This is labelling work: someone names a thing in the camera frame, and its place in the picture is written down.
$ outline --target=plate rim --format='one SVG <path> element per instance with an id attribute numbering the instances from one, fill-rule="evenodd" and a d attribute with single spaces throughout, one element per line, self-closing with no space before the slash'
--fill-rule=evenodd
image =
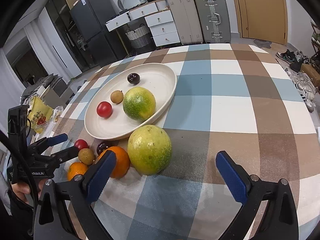
<path id="1" fill-rule="evenodd" d="M 126 71 L 131 70 L 131 69 L 134 69 L 134 68 L 137 68 L 137 67 L 142 66 L 142 65 L 150 65 L 150 64 L 156 64 L 156 65 L 161 65 L 162 67 L 163 67 L 163 66 L 167 67 L 168 69 L 170 69 L 170 70 L 172 71 L 172 73 L 174 74 L 174 77 L 175 77 L 175 82 L 174 82 L 174 86 L 173 86 L 172 92 L 171 92 L 170 96 L 168 97 L 168 99 L 164 102 L 164 104 L 162 105 L 162 107 L 160 107 L 160 108 L 158 109 L 158 111 L 156 111 L 152 116 L 150 116 L 147 120 L 145 120 L 143 123 L 141 123 L 140 125 L 138 125 L 138 126 L 137 126 L 136 128 L 134 128 L 133 130 L 129 131 L 128 133 L 125 133 L 125 134 L 122 134 L 122 135 L 119 135 L 119 136 L 116 136 L 116 137 L 108 138 L 108 139 L 107 139 L 107 138 L 102 138 L 102 137 L 97 137 L 97 136 L 92 135 L 92 134 L 88 131 L 87 126 L 86 126 L 86 124 L 85 124 L 85 119 L 86 119 L 86 116 L 87 116 L 87 111 L 88 111 L 88 109 L 89 109 L 90 103 L 91 103 L 91 101 L 97 96 L 98 92 L 99 92 L 101 89 L 103 89 L 104 86 L 106 86 L 111 80 L 113 80 L 114 78 L 116 78 L 116 77 L 118 76 L 118 75 L 116 75 L 116 76 L 114 76 L 113 78 L 111 78 L 107 83 L 105 83 L 105 84 L 97 91 L 97 93 L 93 96 L 93 98 L 91 98 L 91 100 L 88 102 L 89 105 L 88 105 L 88 107 L 87 107 L 87 109 L 86 109 L 86 111 L 85 111 L 85 114 L 84 114 L 84 127 L 85 127 L 87 133 L 88 133 L 90 136 L 92 136 L 92 137 L 94 137 L 94 138 L 96 138 L 96 139 L 108 140 L 108 141 L 117 140 L 117 139 L 121 139 L 121 138 L 127 138 L 126 135 L 131 134 L 131 133 L 133 133 L 135 130 L 137 130 L 138 128 L 144 126 L 145 123 L 148 122 L 148 120 L 150 120 L 154 115 L 158 114 L 158 113 L 164 108 L 164 106 L 165 106 L 166 104 L 168 104 L 168 102 L 173 99 L 174 93 L 175 93 L 175 91 L 176 91 L 177 80 L 178 80 L 178 79 L 177 79 L 176 73 L 175 73 L 175 72 L 173 71 L 173 69 L 170 68 L 169 66 L 167 66 L 167 65 L 165 65 L 165 64 L 163 64 L 163 63 L 157 63 L 157 62 L 152 63 L 152 62 L 150 62 L 150 63 L 140 64 L 140 65 L 134 66 L 134 67 L 132 67 L 132 68 L 126 69 L 126 70 L 122 71 L 121 73 L 126 72 Z"/>

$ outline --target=silver suitcase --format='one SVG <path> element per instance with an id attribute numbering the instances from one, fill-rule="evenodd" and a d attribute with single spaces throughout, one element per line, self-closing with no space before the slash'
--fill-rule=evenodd
<path id="1" fill-rule="evenodd" d="M 167 0 L 180 41 L 183 44 L 203 43 L 201 25 L 194 0 Z"/>
<path id="2" fill-rule="evenodd" d="M 195 0 L 204 41 L 230 43 L 231 31 L 226 0 Z"/>

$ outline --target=checkered tablecloth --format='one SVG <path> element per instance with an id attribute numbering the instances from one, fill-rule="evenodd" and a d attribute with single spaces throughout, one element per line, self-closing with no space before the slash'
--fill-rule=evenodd
<path id="1" fill-rule="evenodd" d="M 52 135 L 67 133 L 69 141 L 50 151 L 69 147 L 78 138 L 95 150 L 100 140 L 84 128 L 89 101 L 117 74 L 151 62 L 166 64 L 178 76 L 172 103 L 155 123 L 169 134 L 173 156 L 156 176 L 141 176 L 131 167 L 122 179 L 109 179 L 94 211 L 111 236 L 218 239 L 241 206 L 215 167 L 217 152 L 225 150 L 249 174 L 289 181 L 300 239 L 305 239 L 320 213 L 320 145 L 290 78 L 255 46 L 183 46 L 103 67 L 82 86 L 53 129 Z M 127 139 L 117 143 L 126 149 Z M 66 180 L 71 162 L 56 170 L 55 181 Z M 261 210 L 246 239 L 255 233 Z"/>

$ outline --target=white oval plate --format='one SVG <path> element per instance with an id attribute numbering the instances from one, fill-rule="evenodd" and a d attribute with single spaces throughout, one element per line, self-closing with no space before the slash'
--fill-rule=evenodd
<path id="1" fill-rule="evenodd" d="M 110 100 L 113 91 L 121 90 L 125 94 L 130 88 L 135 87 L 127 81 L 130 73 L 139 74 L 140 83 L 136 86 L 150 90 L 156 99 L 156 112 L 144 122 L 130 119 L 123 111 L 122 102 L 114 104 Z M 147 63 L 127 69 L 109 80 L 91 99 L 84 116 L 85 129 L 91 136 L 102 140 L 129 137 L 138 127 L 151 124 L 160 117 L 171 103 L 176 86 L 176 74 L 164 64 Z M 97 106 L 102 101 L 112 105 L 113 113 L 109 118 L 102 118 L 97 114 Z"/>

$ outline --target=wooden door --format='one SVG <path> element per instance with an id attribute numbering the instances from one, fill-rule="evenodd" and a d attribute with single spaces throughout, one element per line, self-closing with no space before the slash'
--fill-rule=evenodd
<path id="1" fill-rule="evenodd" d="M 240 11 L 243 38 L 286 43 L 285 0 L 238 0 L 236 8 Z"/>

